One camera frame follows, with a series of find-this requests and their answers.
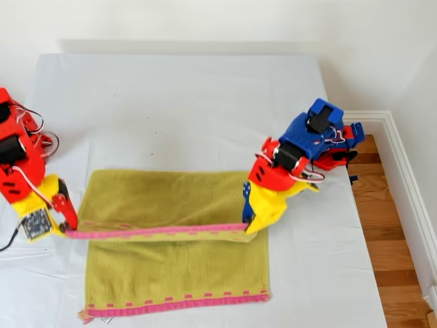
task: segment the circuit board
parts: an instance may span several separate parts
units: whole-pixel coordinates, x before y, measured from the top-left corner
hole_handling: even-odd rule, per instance
[[[49,233],[53,226],[44,208],[36,210],[25,217],[22,223],[27,239],[30,241]]]

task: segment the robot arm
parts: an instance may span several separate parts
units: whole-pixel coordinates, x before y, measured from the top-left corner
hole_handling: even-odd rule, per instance
[[[45,177],[45,160],[50,155],[45,148],[53,141],[41,132],[31,113],[35,112],[0,88],[0,192],[17,212],[29,240],[77,227],[65,183],[55,175]],[[50,209],[65,217],[59,227]]]
[[[325,170],[345,165],[355,154],[349,149],[362,140],[361,123],[345,127],[343,111],[322,99],[298,115],[278,140],[267,138],[243,188],[246,233],[276,222],[287,208],[286,197],[318,191],[324,175],[308,170],[309,163]]]

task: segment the white wall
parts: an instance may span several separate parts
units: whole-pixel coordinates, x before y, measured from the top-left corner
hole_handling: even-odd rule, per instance
[[[313,53],[331,101],[387,109],[436,42],[434,0],[0,0],[0,8],[0,85],[18,100],[40,53]]]
[[[393,119],[437,235],[437,47],[392,108]]]

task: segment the black cable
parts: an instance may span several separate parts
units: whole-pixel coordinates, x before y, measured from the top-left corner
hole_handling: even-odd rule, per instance
[[[12,237],[11,237],[9,243],[8,243],[5,247],[0,248],[0,251],[4,251],[4,250],[8,249],[8,248],[10,247],[10,245],[12,245],[12,243],[14,242],[14,239],[15,239],[16,235],[18,234],[18,231],[20,230],[20,227],[21,227],[21,222],[18,224],[18,227],[15,228],[15,231],[14,231],[14,233],[12,234]]]

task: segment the white wire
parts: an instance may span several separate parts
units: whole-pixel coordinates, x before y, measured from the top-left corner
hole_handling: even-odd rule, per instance
[[[337,145],[337,144],[341,144],[342,142],[346,142],[346,139],[344,139],[344,137],[343,137],[343,133],[341,132],[341,130],[336,130],[336,129],[334,128],[334,126],[331,126],[330,128],[334,130],[334,132],[335,132],[335,136],[334,136],[332,139],[325,139],[325,142],[332,142],[332,143],[335,144],[335,145]],[[341,139],[341,141],[335,141],[335,140],[337,140],[337,136],[338,136],[338,135],[340,135],[340,139]],[[318,140],[313,141],[313,144],[314,144],[314,145],[318,145],[318,144],[320,144],[320,141],[318,141]]]
[[[21,110],[23,111],[20,115],[18,115],[18,116],[16,117],[16,122],[17,122],[17,123],[20,122],[21,118],[23,118],[23,116],[26,115],[26,113],[30,113],[30,114],[33,113],[33,114],[36,114],[36,115],[38,115],[38,116],[41,118],[41,120],[42,120],[42,122],[41,122],[41,126],[39,126],[39,127],[38,127],[36,130],[34,130],[34,131],[30,131],[30,134],[31,134],[31,135],[35,135],[36,133],[41,132],[42,128],[44,128],[44,118],[42,118],[41,114],[37,113],[36,111],[31,111],[31,110],[27,109],[26,107],[24,107],[24,106],[22,106],[22,105],[14,104],[14,106],[18,107],[19,109],[21,109]]]
[[[269,164],[272,164],[272,160],[268,158],[268,156],[266,154],[264,154],[263,152],[257,152],[255,154],[255,156],[261,156],[263,159],[266,159]],[[305,173],[308,176],[318,176],[318,179],[305,179],[305,178],[298,178],[297,176],[293,176],[290,173],[288,174],[290,176],[291,179],[295,180],[295,181],[300,181],[300,182],[308,182],[308,183],[322,183],[325,180],[325,176],[319,172],[312,172],[309,171],[307,169],[303,169],[302,171],[303,173]]]
[[[22,107],[19,107],[19,106],[17,106],[17,107],[18,107],[19,109],[22,110],[22,113],[16,117],[16,122],[17,122],[17,124],[18,124],[18,123],[20,122],[21,118],[22,118],[24,115],[26,115],[26,109],[24,109],[24,108],[22,108]]]
[[[57,151],[58,148],[59,148],[59,138],[58,138],[58,136],[57,136],[56,134],[54,134],[53,132],[50,132],[50,131],[45,131],[44,133],[45,133],[45,134],[49,134],[49,135],[54,136],[55,139],[56,139],[57,145],[52,149],[51,152],[45,152],[44,154],[41,154],[41,158],[42,158],[42,159],[45,159],[46,157],[50,157],[50,156],[52,156],[54,153],[56,153],[56,151]]]
[[[20,172],[20,174],[26,180],[27,184],[29,185],[29,187],[31,187],[33,192],[36,193],[38,196],[40,196],[47,204],[49,204],[51,207],[53,207],[52,203],[44,195],[42,195],[41,192],[33,185],[33,183],[26,176],[26,173],[23,172],[23,170],[21,168],[19,168],[18,166],[12,166],[11,169],[13,169],[14,171]]]
[[[41,141],[41,139],[42,139],[42,135],[39,135],[38,138],[36,139],[35,143],[33,144],[33,147],[34,147],[34,148],[39,144],[39,142]]]

